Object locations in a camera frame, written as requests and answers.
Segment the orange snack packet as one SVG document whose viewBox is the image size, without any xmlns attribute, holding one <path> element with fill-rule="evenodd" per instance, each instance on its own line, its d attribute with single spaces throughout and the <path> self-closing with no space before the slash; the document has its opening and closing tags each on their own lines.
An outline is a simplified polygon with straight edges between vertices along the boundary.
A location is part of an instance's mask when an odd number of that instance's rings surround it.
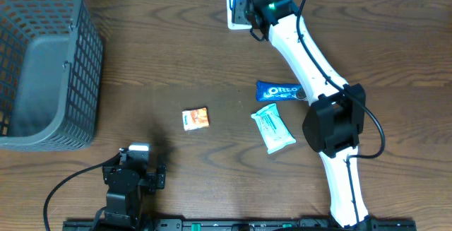
<svg viewBox="0 0 452 231">
<path fill-rule="evenodd" d="M 184 110 L 182 112 L 182 121 L 185 131 L 192 131 L 210 126 L 208 110 L 206 107 Z"/>
</svg>

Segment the blue Oreo cookie pack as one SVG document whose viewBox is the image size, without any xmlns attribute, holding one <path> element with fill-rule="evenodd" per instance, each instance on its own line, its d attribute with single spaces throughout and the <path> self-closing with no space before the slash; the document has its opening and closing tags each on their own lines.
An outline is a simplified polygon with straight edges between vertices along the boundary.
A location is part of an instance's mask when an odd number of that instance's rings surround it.
<svg viewBox="0 0 452 231">
<path fill-rule="evenodd" d="M 289 100 L 307 101 L 307 96 L 303 87 L 299 84 L 257 81 L 256 100 L 259 102 Z"/>
</svg>

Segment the mint green wipes pack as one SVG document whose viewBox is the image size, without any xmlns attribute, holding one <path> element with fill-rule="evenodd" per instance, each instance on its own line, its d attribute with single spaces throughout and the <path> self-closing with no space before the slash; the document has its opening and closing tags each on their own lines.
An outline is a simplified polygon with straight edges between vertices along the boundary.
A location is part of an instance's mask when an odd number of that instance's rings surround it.
<svg viewBox="0 0 452 231">
<path fill-rule="evenodd" d="M 253 113 L 251 118 L 257 124 L 268 154 L 297 142 L 282 121 L 275 103 L 262 107 Z"/>
</svg>

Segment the green lidded jar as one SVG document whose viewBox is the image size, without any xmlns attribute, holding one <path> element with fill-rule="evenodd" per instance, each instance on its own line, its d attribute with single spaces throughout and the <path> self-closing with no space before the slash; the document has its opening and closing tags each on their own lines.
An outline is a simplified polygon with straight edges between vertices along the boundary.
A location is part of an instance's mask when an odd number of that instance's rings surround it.
<svg viewBox="0 0 452 231">
<path fill-rule="evenodd" d="M 232 0 L 232 23 L 251 25 L 246 15 L 246 0 Z"/>
</svg>

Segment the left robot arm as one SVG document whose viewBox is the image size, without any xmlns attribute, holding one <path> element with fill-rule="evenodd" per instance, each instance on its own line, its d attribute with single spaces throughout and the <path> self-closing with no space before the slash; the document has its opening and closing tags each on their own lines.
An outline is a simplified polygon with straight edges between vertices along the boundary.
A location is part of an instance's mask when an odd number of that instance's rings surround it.
<svg viewBox="0 0 452 231">
<path fill-rule="evenodd" d="M 143 230 L 143 197 L 165 188 L 166 166 L 159 163 L 148 171 L 149 148 L 132 144 L 121 148 L 118 156 L 102 164 L 104 183 L 108 186 L 106 206 L 95 215 L 91 230 Z"/>
</svg>

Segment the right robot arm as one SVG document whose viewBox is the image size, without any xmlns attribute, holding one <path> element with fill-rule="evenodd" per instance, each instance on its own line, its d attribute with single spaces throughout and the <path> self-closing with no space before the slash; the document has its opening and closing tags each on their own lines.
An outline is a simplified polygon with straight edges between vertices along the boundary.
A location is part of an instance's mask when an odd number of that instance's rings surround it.
<svg viewBox="0 0 452 231">
<path fill-rule="evenodd" d="M 349 85 L 316 46 L 294 0 L 246 0 L 245 16 L 289 64 L 309 103 L 302 130 L 322 159 L 331 194 L 331 216 L 357 227 L 368 216 L 357 172 L 365 92 Z"/>
</svg>

